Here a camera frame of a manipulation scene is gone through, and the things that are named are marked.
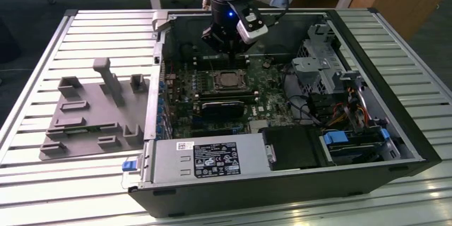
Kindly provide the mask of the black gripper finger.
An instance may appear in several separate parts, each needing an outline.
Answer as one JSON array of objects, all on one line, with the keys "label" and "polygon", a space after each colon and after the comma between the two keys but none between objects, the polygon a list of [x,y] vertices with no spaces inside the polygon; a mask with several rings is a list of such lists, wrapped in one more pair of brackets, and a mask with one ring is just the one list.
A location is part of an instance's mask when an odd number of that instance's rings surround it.
[{"label": "black gripper finger", "polygon": [[232,38],[227,31],[218,27],[208,27],[203,31],[202,39],[215,52],[215,54],[208,54],[202,58],[203,62],[207,63],[207,68],[211,70],[231,69]]},{"label": "black gripper finger", "polygon": [[232,66],[235,69],[246,69],[248,66],[246,54],[255,43],[247,44],[243,41],[235,42],[232,45]]}]

